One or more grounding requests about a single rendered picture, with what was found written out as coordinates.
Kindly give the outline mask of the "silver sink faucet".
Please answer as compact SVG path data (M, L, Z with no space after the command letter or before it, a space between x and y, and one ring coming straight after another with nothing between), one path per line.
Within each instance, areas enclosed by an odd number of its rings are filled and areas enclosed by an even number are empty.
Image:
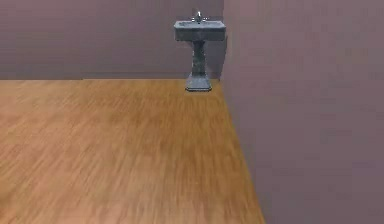
M191 18L192 22L197 22L197 23L206 22L207 20L208 20L208 17L204 17L201 11L197 11L196 14Z

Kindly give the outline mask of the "grey stone pedestal sink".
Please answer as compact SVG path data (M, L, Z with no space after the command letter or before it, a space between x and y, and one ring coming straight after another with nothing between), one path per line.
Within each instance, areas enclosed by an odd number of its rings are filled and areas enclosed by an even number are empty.
M226 25L222 21L183 20L174 23L175 40L192 43L192 71L186 80L187 91L208 92L212 89L206 73L205 43L224 41L225 33Z

